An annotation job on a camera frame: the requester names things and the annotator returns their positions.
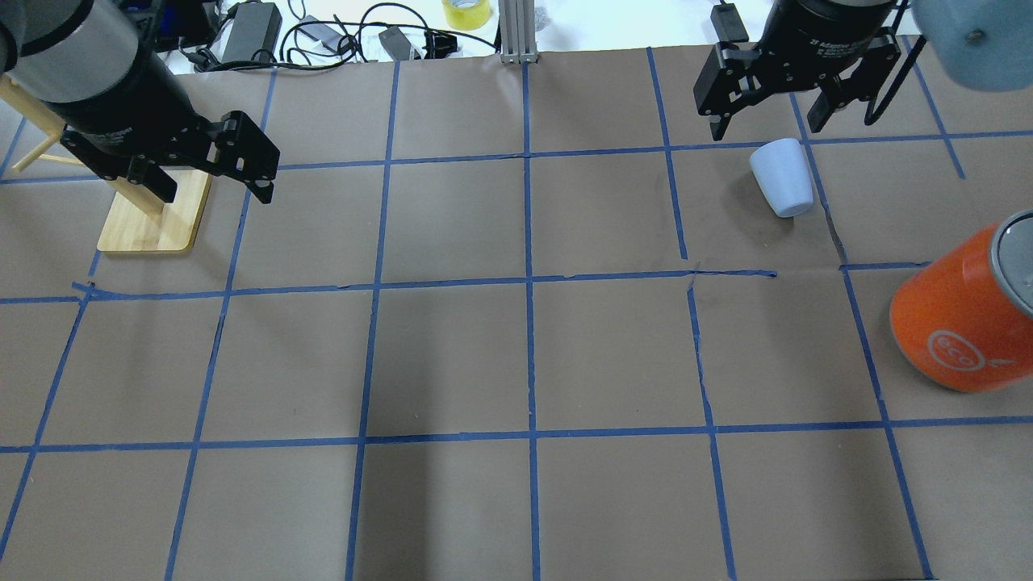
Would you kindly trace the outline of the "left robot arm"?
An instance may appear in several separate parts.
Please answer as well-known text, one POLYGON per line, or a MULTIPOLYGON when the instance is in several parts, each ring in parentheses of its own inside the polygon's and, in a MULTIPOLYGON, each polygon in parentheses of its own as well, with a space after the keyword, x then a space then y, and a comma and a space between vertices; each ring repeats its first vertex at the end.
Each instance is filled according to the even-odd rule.
POLYGON ((111 1, 4 1, 2 72, 58 115, 63 146, 101 179, 171 203, 167 169, 198 169, 272 202, 279 148, 244 111, 207 120, 111 1))

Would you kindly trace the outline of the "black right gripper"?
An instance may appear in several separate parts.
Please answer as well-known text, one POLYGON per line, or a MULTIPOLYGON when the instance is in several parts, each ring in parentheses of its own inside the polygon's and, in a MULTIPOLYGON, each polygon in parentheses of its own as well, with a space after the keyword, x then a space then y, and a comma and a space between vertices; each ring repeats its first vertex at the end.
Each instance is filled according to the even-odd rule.
POLYGON ((697 113, 709 119, 715 142, 726 136, 731 118, 766 94, 819 87, 807 113, 819 133, 836 111, 852 102, 868 104, 864 125, 877 122, 893 103, 901 80, 885 99, 877 97, 901 58, 886 27, 893 1, 775 1, 752 48, 714 44, 693 86, 697 113))

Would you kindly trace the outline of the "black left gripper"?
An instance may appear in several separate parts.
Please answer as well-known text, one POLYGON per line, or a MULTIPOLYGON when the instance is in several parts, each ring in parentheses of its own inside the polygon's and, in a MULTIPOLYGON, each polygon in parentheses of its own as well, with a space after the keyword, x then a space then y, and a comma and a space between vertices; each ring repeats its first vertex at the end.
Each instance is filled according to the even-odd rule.
POLYGON ((125 77, 107 91, 60 104, 61 143, 106 180, 123 178, 163 203, 178 184, 166 166, 201 169, 272 203, 280 150, 244 111, 211 122, 176 77, 125 77))

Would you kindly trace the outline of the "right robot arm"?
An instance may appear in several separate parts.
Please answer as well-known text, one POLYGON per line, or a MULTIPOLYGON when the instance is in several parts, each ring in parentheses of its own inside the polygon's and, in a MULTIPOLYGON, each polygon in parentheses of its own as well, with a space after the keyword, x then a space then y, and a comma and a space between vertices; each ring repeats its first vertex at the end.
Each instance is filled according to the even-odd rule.
POLYGON ((818 91, 807 114, 812 132, 853 102, 864 103, 864 124, 873 125, 926 47, 967 89, 1031 84, 1029 1, 775 1, 756 44, 732 2, 717 2, 709 17, 718 40, 692 94, 717 142, 739 111, 811 90, 818 91))

